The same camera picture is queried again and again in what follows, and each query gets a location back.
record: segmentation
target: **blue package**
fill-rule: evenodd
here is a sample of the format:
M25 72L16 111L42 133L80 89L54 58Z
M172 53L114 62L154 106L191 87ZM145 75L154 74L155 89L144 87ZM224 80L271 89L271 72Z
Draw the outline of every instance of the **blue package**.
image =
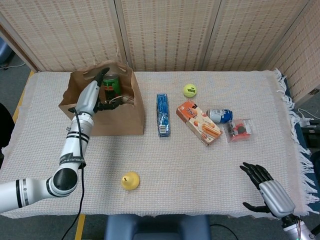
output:
M156 120L159 137L170 136L170 115L166 93L156 95Z

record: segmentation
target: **woven screen panel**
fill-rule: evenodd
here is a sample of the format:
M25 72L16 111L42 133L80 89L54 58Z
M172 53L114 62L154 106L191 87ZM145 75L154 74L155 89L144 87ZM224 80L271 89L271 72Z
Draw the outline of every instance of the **woven screen panel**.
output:
M43 65L41 71L121 62L106 0L2 0L0 12Z
M304 12L267 66L287 76L291 96L298 102L320 85L320 1Z
M198 70L215 2L121 0L133 69Z
M226 0L208 48L206 71L257 70L306 0Z

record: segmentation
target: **bag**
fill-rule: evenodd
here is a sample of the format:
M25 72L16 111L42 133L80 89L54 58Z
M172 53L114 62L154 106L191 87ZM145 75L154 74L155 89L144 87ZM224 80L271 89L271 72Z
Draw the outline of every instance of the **bag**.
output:
M94 125L91 136L143 135L145 110L134 71L115 61L105 61L95 66L81 68L70 75L69 85L63 94L59 108L72 120L75 116L68 109L76 105L82 90L93 80L97 73L109 67L108 74L117 74L122 95L130 96L133 104L125 103L113 110L98 111L93 116ZM106 100L102 84L99 91L102 103Z

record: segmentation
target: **orange box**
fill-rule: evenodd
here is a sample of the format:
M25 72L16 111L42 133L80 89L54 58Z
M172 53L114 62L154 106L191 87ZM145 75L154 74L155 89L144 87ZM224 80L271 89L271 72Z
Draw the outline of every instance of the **orange box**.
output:
M206 146L212 144L222 133L207 114L191 100L180 105L176 114Z

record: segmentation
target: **tennis ball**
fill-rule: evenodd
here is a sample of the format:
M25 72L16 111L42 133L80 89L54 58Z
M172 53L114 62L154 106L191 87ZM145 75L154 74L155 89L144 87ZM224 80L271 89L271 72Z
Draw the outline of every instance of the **tennis ball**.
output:
M183 88L183 95L185 95L187 98L192 98L197 94L197 88L193 84L187 84Z

